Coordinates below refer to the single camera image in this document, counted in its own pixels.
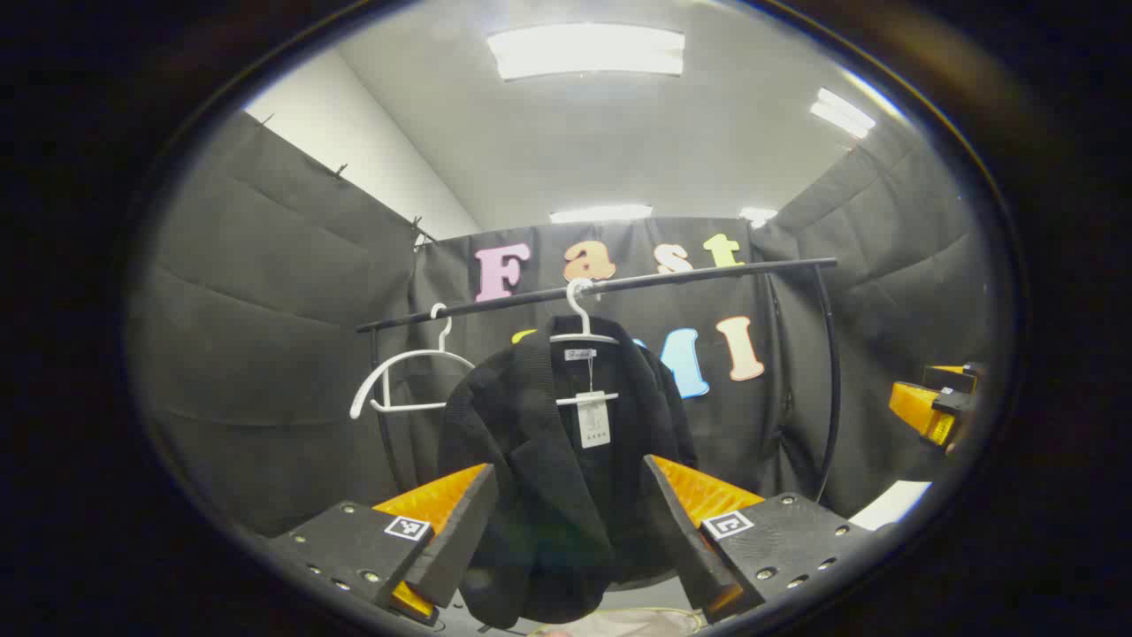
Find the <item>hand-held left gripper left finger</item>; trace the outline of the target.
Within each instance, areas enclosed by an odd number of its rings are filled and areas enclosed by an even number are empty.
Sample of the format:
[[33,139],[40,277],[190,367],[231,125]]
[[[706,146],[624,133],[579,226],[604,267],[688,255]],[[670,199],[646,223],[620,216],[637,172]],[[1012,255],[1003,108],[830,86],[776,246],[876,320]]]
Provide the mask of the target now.
[[458,589],[498,494],[494,465],[477,464],[384,503],[333,503],[266,544],[365,604],[434,626]]

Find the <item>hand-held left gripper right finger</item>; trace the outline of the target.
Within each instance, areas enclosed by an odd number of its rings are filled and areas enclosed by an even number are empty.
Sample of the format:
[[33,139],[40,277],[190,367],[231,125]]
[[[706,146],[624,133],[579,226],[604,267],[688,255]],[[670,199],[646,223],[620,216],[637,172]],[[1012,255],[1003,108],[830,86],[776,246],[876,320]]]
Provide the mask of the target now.
[[648,520],[709,625],[825,580],[873,531],[803,494],[763,497],[657,455],[642,459]]

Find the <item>black jacket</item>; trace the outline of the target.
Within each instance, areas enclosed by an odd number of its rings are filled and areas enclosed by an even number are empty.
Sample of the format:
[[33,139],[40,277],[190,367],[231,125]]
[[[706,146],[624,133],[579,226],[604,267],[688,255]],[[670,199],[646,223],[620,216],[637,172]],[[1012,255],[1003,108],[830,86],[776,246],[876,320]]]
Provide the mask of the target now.
[[555,316],[484,360],[441,414],[438,472],[492,464],[499,494],[460,584],[470,616],[569,625],[675,568],[648,520],[643,456],[697,464],[672,371],[618,322]]

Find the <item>white plastic hanger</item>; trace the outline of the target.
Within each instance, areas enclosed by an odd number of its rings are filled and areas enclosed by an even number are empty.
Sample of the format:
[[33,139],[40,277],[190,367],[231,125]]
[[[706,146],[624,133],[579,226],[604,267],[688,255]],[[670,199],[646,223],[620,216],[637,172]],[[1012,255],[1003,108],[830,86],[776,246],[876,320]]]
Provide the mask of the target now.
[[394,365],[419,358],[437,358],[448,360],[448,362],[463,365],[468,371],[473,370],[475,364],[473,364],[469,359],[462,358],[456,354],[456,352],[452,352],[447,348],[447,338],[451,335],[453,327],[451,317],[447,316],[446,324],[441,327],[440,334],[438,334],[435,348],[413,348],[408,352],[401,352],[401,354],[393,355],[393,358],[388,358],[379,365],[376,365],[376,368],[367,375],[363,384],[360,384],[360,386],[357,387],[350,408],[348,408],[348,415],[352,420],[357,420],[361,416],[361,414],[363,414],[363,408],[367,406],[371,407],[376,412],[379,412],[379,414],[408,414],[408,412],[436,411],[436,408],[444,408],[447,404],[444,402],[413,404],[393,403],[391,371]]

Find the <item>white hanger with notched ends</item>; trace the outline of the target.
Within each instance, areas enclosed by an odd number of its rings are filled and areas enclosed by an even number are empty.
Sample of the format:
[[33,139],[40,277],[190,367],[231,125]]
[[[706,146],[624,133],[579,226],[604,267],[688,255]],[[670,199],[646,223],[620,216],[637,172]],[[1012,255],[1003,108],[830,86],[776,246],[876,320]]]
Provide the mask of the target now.
[[[578,317],[578,332],[561,332],[561,334],[554,334],[549,338],[550,342],[590,342],[590,343],[601,343],[601,344],[612,344],[612,346],[619,346],[620,342],[612,337],[606,337],[602,334],[595,334],[592,332],[591,316],[586,310],[578,303],[578,298],[582,296],[583,291],[593,289],[595,282],[588,278],[571,279],[569,285],[566,287],[566,301],[569,303],[571,310],[574,311]],[[617,399],[619,394],[602,394],[597,395],[597,391],[590,390],[585,395],[573,396],[573,398],[561,398],[555,401],[555,404],[559,407],[565,406],[578,406],[578,404],[589,403],[604,403],[614,402]]]

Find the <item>black clothes rack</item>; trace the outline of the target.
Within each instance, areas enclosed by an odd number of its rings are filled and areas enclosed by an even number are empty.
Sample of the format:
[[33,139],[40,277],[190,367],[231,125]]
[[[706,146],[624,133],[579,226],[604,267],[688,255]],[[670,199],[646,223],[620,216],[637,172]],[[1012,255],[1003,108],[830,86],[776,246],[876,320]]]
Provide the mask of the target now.
[[575,285],[575,282],[565,289],[547,289],[537,291],[537,293],[524,293],[517,295],[506,295],[501,298],[494,299],[492,301],[468,303],[468,305],[453,305],[453,307],[441,307],[441,310],[437,311],[436,315],[431,313],[415,313],[401,316],[400,318],[384,319],[384,321],[365,322],[360,326],[355,326],[355,332],[359,334],[365,334],[365,332],[381,332],[384,329],[393,329],[393,327],[408,326],[409,324],[419,324],[427,321],[435,321],[435,319],[451,319],[453,316],[462,315],[475,315],[484,313],[484,311],[497,311],[501,308],[515,307],[515,305],[532,305],[533,303],[544,303],[550,301],[561,301],[566,299],[571,303],[571,308],[577,311],[578,315],[583,316],[583,319],[588,319],[589,316],[582,308],[578,307],[577,299],[582,295],[597,295],[597,294],[610,294],[619,293],[619,291],[628,289],[648,289],[663,285],[684,285],[684,283],[697,281],[697,279],[718,279],[723,277],[748,277],[753,274],[765,274],[769,272],[791,272],[791,270],[808,270],[812,272],[815,279],[815,286],[818,290],[818,305],[823,313],[824,327],[826,333],[826,341],[829,344],[830,353],[830,370],[831,370],[831,411],[830,411],[830,424],[826,434],[826,444],[823,457],[823,464],[820,470],[818,485],[816,489],[816,496],[814,500],[818,503],[824,493],[826,487],[827,477],[830,476],[831,465],[834,457],[834,451],[837,451],[837,437],[838,437],[838,422],[840,422],[840,402],[841,402],[841,371],[840,371],[840,360],[838,360],[838,341],[837,341],[837,328],[833,322],[833,315],[831,310],[831,302],[827,293],[827,289],[823,278],[822,270],[824,267],[834,267],[838,261],[833,257],[826,258],[814,258],[814,259],[788,259],[788,261],[777,261],[777,262],[756,262],[756,265],[735,265],[727,267],[717,267],[717,269],[697,269],[692,272],[677,272],[669,274],[654,274],[646,275],[646,277],[631,277],[623,279],[599,279],[597,282],[590,282],[589,285]]

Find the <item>black backdrop cloth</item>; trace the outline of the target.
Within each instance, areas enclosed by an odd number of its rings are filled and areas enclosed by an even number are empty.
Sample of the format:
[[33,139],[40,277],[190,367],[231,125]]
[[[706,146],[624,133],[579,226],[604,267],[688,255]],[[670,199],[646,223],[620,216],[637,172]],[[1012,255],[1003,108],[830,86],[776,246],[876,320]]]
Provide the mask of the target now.
[[595,241],[615,277],[655,274],[666,249],[696,269],[705,242],[739,262],[833,257],[824,272],[842,379],[822,503],[850,516],[898,480],[936,480],[945,456],[889,408],[926,365],[993,358],[995,295],[970,203],[934,150],[883,128],[764,229],[740,219],[534,226],[415,247],[408,219],[246,113],[218,127],[155,230],[128,334],[142,407],[223,513],[264,535],[329,503],[375,503],[436,471],[440,415],[352,420],[381,360],[435,342],[440,322],[365,337],[362,322],[461,305],[481,257],[509,293],[565,286]]

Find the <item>large ceiling light panel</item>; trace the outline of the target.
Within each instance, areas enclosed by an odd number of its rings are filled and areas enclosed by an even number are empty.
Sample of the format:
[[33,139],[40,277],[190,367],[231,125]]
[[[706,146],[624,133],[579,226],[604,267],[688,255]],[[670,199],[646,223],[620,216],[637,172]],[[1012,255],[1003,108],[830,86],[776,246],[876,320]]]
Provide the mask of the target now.
[[571,74],[679,76],[685,42],[680,32],[608,23],[530,26],[486,38],[505,81]]

